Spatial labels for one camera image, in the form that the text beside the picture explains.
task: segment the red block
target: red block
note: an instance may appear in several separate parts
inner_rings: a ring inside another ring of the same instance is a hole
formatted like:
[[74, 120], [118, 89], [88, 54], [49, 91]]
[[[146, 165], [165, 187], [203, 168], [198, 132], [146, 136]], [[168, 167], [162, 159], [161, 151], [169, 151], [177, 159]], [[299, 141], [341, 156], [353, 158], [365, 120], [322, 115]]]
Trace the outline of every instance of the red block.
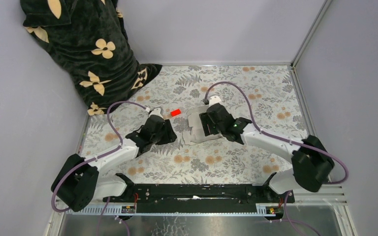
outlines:
[[180, 109], [177, 109], [177, 110], [174, 110], [174, 111], [172, 111], [170, 114], [173, 116], [173, 117], [175, 117], [175, 116], [177, 116], [178, 114], [180, 114], [181, 112], [180, 112]]

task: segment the white wall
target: white wall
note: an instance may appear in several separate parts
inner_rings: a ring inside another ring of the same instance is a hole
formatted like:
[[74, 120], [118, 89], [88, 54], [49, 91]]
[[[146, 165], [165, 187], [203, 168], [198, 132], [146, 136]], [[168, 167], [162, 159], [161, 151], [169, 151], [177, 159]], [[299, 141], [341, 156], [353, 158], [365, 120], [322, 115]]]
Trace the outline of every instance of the white wall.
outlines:
[[18, 0], [0, 1], [0, 236], [40, 236], [50, 186], [75, 152], [86, 108], [68, 75], [22, 27]]
[[350, 169], [357, 231], [378, 236], [378, 0], [333, 1], [297, 71], [317, 134]]
[[324, 0], [119, 0], [140, 62], [290, 62]]

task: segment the floral tablecloth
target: floral tablecloth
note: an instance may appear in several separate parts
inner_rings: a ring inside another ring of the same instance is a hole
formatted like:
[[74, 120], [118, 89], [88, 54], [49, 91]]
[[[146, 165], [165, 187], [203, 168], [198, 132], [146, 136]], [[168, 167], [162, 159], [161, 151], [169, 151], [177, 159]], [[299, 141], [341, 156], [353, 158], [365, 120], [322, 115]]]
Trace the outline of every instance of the floral tablecloth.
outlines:
[[[202, 106], [206, 90], [218, 81], [231, 81], [242, 88], [259, 126], [292, 137], [306, 137], [287, 66], [165, 66], [130, 101], [151, 108], [163, 107], [177, 140], [153, 146], [150, 152], [101, 174], [124, 173], [135, 183], [263, 183], [272, 172], [290, 168], [287, 161], [274, 154], [226, 139], [184, 145], [182, 132], [189, 130], [186, 112]], [[250, 118], [242, 95], [232, 86], [218, 85], [211, 94], [219, 95], [235, 118]], [[182, 114], [171, 117], [170, 111], [175, 109]], [[146, 119], [146, 112], [129, 104], [112, 113], [112, 121], [123, 136], [139, 128]], [[106, 115], [93, 116], [81, 155], [93, 155], [118, 143]]]

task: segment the cushion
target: cushion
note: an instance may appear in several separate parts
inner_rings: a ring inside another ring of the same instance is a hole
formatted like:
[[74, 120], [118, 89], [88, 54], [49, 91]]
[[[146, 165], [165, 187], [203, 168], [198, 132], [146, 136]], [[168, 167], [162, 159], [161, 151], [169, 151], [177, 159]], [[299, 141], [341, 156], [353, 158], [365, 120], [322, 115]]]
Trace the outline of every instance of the cushion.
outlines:
[[21, 0], [24, 27], [70, 74], [89, 115], [128, 100], [162, 67], [135, 59], [117, 1]]

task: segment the gray floor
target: gray floor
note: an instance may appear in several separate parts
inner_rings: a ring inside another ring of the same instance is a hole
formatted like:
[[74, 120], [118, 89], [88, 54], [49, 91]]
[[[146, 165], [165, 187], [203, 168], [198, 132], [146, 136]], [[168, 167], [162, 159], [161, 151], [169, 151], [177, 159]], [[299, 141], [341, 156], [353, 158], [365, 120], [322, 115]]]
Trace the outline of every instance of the gray floor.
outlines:
[[[340, 236], [336, 216], [329, 206], [289, 207], [289, 216], [315, 227], [323, 236]], [[60, 236], [95, 236], [99, 216], [66, 215]], [[135, 216], [127, 221], [132, 236], [296, 236], [288, 222], [267, 223], [260, 217]], [[308, 236], [314, 232], [299, 227]], [[113, 216], [104, 216], [100, 236], [126, 236], [126, 228]]]

